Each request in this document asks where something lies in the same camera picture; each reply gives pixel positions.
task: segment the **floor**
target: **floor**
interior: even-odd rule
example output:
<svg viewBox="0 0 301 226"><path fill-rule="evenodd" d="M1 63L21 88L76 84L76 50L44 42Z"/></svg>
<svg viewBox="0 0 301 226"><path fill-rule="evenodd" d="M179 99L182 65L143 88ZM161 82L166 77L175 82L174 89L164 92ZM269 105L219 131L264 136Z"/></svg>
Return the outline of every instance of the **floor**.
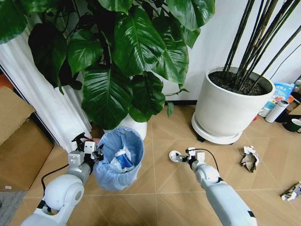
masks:
<svg viewBox="0 0 301 226"><path fill-rule="evenodd" d="M85 194L74 209L69 226L218 226L206 194L188 165L172 163L168 153L187 147L209 149L215 155L222 178L247 203L260 226L301 226L301 197L282 201L279 195L300 178L300 134L286 131L281 124L269 124L259 117L233 145L215 145L196 140L190 120L193 107L175 107L170 118L164 109L148 123L145 156L138 179L120 192L100 189L91 176ZM239 165L239 149L253 145L261 163L254 173ZM66 164L67 153L56 146L31 189L20 204L11 226L29 216L42 196L42 175ZM206 162L214 166L206 155ZM46 183L66 169L46 178Z"/></svg>
<svg viewBox="0 0 301 226"><path fill-rule="evenodd" d="M0 192L0 226L9 225L26 192Z"/></svg>

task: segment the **gray rug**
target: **gray rug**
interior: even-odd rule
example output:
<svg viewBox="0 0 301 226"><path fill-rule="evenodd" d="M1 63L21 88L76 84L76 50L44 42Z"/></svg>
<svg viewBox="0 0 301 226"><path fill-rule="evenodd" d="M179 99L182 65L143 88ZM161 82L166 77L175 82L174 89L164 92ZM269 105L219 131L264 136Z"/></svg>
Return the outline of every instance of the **gray rug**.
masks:
<svg viewBox="0 0 301 226"><path fill-rule="evenodd" d="M0 192L0 226L8 226L26 192Z"/></svg>

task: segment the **blue trash bag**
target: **blue trash bag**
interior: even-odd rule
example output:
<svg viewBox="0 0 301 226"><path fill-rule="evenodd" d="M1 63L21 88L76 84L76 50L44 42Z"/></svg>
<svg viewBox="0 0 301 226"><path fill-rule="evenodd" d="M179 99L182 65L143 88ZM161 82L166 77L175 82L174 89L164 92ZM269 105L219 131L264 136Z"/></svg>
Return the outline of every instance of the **blue trash bag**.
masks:
<svg viewBox="0 0 301 226"><path fill-rule="evenodd" d="M103 161L98 162L93 170L98 185L105 190L123 190L129 187L137 179L144 155L141 136L131 128L116 127L103 135L98 146L101 144L104 144ZM131 161L135 167L131 171L118 173L110 167L109 163L123 145L130 151Z"/></svg>

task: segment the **plant pot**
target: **plant pot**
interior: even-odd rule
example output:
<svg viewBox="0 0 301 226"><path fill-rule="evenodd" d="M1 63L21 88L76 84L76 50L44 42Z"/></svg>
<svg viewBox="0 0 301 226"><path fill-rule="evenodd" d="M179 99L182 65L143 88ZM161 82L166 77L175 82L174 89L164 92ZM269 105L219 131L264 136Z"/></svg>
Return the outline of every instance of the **plant pot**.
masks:
<svg viewBox="0 0 301 226"><path fill-rule="evenodd" d="M215 68L206 73L202 89L196 105L195 118L199 125L214 136L235 136L245 130L257 113L275 92L275 86L263 78L258 83L267 94L247 96L233 93L213 84L209 74L222 71L223 67ZM230 72L236 73L238 68L231 67ZM255 80L258 74L252 73L250 78Z"/></svg>
<svg viewBox="0 0 301 226"><path fill-rule="evenodd" d="M136 130L141 136L142 140L146 137L147 132L147 122L136 122L132 117L127 114L127 116L119 123L118 126L125 126L131 129Z"/></svg>

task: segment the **mug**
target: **mug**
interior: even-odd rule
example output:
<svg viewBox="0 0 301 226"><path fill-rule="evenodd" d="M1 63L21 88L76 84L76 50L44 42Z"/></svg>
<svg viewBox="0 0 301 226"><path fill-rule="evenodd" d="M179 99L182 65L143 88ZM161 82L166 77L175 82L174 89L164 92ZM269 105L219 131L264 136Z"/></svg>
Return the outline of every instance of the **mug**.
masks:
<svg viewBox="0 0 301 226"><path fill-rule="evenodd" d="M301 133L301 131L298 132L298 130L301 128L301 120L299 119L292 119L287 124L283 124L283 126L288 131Z"/></svg>

